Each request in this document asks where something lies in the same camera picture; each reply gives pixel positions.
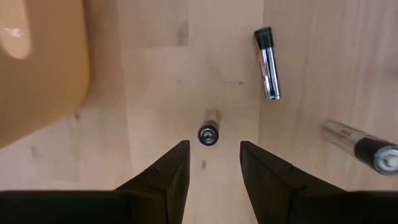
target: wooden surface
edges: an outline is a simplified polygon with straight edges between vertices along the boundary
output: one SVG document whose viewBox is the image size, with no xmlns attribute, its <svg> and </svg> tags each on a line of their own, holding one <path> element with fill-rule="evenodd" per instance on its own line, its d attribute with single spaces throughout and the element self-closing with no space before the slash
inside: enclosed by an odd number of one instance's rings
<svg viewBox="0 0 398 224">
<path fill-rule="evenodd" d="M 266 2 L 283 95 L 261 100 L 259 145 L 344 189 L 397 190 L 319 130 L 335 119 L 398 142 L 398 1 Z"/>
<path fill-rule="evenodd" d="M 256 222 L 240 140 L 346 189 L 398 189 L 319 137 L 333 118 L 398 141 L 397 1 L 87 0 L 86 11 L 90 96 L 0 151 L 1 189 L 113 189 L 181 139 L 192 149 L 184 223 Z M 252 37 L 266 25 L 278 102 L 264 99 Z M 197 131 L 213 108 L 221 136 L 205 147 Z"/>
</svg>

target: orange object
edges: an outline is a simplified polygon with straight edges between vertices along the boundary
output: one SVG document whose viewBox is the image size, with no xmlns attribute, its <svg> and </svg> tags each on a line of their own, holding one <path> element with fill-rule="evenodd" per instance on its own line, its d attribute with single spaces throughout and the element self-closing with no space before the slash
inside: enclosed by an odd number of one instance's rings
<svg viewBox="0 0 398 224">
<path fill-rule="evenodd" d="M 81 0 L 0 0 L 0 147 L 79 107 L 88 64 Z"/>
</svg>

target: aa battery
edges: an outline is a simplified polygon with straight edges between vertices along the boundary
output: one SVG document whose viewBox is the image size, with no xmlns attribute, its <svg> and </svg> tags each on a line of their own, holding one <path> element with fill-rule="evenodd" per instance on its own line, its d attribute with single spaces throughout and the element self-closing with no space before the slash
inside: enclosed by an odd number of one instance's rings
<svg viewBox="0 0 398 224">
<path fill-rule="evenodd" d="M 221 114 L 218 110 L 208 110 L 206 112 L 205 122 L 203 122 L 198 132 L 199 141 L 212 146 L 217 143 L 220 131 Z"/>
<path fill-rule="evenodd" d="M 322 136 L 383 175 L 398 174 L 398 145 L 337 121 L 322 126 Z"/>
</svg>

